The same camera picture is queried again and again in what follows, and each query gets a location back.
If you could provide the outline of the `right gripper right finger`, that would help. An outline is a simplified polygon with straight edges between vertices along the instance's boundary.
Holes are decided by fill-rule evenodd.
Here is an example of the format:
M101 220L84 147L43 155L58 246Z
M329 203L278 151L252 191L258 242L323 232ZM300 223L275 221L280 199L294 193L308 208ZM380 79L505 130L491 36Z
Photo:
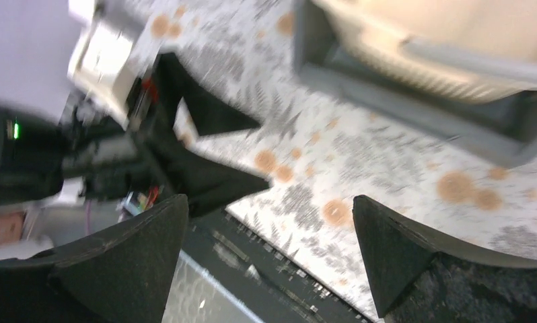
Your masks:
M489 250L365 195L353 220L385 322L537 322L537 260Z

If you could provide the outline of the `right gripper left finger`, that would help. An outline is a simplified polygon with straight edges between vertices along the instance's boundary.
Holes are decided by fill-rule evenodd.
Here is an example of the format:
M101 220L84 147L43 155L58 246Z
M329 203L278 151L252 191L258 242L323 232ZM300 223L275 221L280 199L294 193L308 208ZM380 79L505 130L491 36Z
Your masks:
M177 194L90 236L0 260L0 322L160 322L187 224Z

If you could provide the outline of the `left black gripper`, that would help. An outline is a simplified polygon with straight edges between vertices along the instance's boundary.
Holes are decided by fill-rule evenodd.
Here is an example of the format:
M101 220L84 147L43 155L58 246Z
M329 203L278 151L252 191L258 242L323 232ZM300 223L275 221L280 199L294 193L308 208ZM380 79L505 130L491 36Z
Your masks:
M63 168L81 176L82 195L118 199L157 187L185 194L191 218L208 215L269 188L267 179L188 150L173 126L184 101L199 135L260 128L260 123L202 87L176 53L167 52L138 76L130 65L109 74L80 62L71 74L79 92L62 123L72 142Z

